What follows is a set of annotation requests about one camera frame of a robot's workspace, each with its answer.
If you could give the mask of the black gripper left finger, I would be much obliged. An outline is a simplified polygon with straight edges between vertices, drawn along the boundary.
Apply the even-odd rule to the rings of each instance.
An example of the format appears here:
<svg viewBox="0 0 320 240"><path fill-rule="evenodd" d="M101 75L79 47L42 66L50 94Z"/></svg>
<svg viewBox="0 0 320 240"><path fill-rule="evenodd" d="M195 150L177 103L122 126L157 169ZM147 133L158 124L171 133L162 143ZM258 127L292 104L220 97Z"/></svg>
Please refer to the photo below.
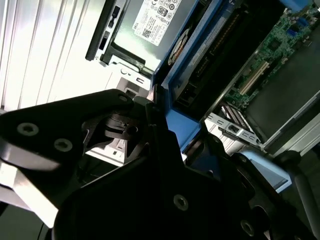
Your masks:
<svg viewBox="0 0 320 240"><path fill-rule="evenodd" d="M55 222L66 199L82 188L73 180L85 152L121 139L126 141L124 165L130 161L129 135L106 135L106 120L160 112L166 121L165 104L160 87L153 100L110 89L7 112L0 117L0 183L43 221Z"/></svg>

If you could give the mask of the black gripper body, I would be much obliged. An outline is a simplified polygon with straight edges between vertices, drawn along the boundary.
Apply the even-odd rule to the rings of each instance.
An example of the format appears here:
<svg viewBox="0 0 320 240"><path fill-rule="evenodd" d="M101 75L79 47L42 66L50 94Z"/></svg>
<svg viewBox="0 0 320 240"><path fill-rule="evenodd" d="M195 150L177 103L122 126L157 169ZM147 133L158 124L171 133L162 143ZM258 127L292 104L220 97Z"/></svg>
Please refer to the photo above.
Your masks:
<svg viewBox="0 0 320 240"><path fill-rule="evenodd" d="M221 240L215 232L218 182L184 163L158 111L116 114L105 134L128 134L130 160L62 204L54 240Z"/></svg>

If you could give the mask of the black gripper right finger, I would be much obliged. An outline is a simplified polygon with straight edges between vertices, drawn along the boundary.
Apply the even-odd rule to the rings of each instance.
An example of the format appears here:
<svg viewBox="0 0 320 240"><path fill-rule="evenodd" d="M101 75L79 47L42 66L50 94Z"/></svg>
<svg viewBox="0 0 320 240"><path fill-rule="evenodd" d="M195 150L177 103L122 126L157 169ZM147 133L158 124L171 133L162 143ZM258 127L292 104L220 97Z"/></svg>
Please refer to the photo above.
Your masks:
<svg viewBox="0 0 320 240"><path fill-rule="evenodd" d="M253 163L242 153L228 155L205 125L189 146L189 166L218 182L211 206L218 212L215 233L221 240L312 240L298 218Z"/></svg>

